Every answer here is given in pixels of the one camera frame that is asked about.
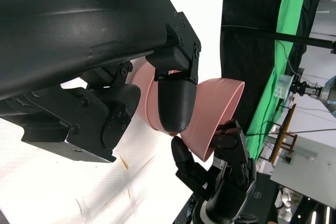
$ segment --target black cloth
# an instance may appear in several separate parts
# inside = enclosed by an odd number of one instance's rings
[[[223,0],[222,25],[276,31],[281,0]],[[248,130],[274,67],[274,40],[221,33],[222,77],[245,81],[234,114],[244,133]]]

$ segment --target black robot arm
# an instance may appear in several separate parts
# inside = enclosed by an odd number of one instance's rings
[[[249,158],[244,134],[236,120],[220,125],[214,135],[214,163],[209,171],[193,159],[182,139],[174,137],[172,152],[178,167],[177,177],[206,203],[206,215],[212,222],[229,224],[237,220],[252,195],[256,185],[255,161]],[[218,166],[218,161],[226,165]],[[195,212],[195,223],[203,223],[199,212]]]
[[[140,99],[125,84],[130,60],[145,56],[163,127],[188,126],[201,43],[170,0],[0,0],[0,26],[0,117],[24,128],[22,141],[113,162]],[[75,77],[87,88],[61,88]]]

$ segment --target bolt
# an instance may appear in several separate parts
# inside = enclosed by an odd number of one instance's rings
[[[122,68],[121,70],[120,70],[120,72],[121,72],[121,75],[122,76],[127,76],[127,69],[126,68]]]
[[[80,104],[81,104],[83,107],[87,107],[87,106],[89,106],[90,101],[89,101],[89,99],[84,98],[84,99],[81,100]]]
[[[78,134],[79,133],[79,125],[78,124],[72,125],[71,128],[70,128],[70,132],[72,134],[75,134],[75,135]]]
[[[195,57],[196,57],[196,59],[198,59],[199,56],[200,56],[199,50],[198,50],[198,48],[196,48],[195,49]]]

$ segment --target white backdrop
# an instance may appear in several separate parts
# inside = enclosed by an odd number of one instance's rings
[[[171,1],[201,40],[200,82],[220,77],[223,0]],[[142,62],[136,60],[135,69]],[[191,195],[175,177],[171,137],[152,130],[137,115],[115,149],[117,160],[112,164],[74,162],[22,143],[22,135],[23,129],[0,120],[0,208],[12,224],[159,223],[159,219],[171,224]]]

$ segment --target pink bowl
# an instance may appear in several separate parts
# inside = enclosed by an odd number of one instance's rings
[[[146,62],[135,73],[132,83],[137,85],[141,90],[141,96],[136,113],[148,124],[151,128],[156,130],[149,122],[147,116],[148,94],[152,82],[154,82],[155,68]]]
[[[136,72],[132,83],[141,90],[137,108],[139,116],[154,130],[171,136],[160,122],[158,111],[158,85],[154,81],[155,69],[146,62]],[[197,86],[193,115],[188,128],[181,133],[186,146],[202,161],[206,161],[213,152],[209,148],[211,139],[219,124],[230,120],[237,108],[244,82],[231,79],[211,79]]]
[[[211,79],[197,86],[193,116],[181,133],[185,145],[202,161],[213,152],[209,148],[219,124],[230,120],[237,108],[245,83],[231,79]]]

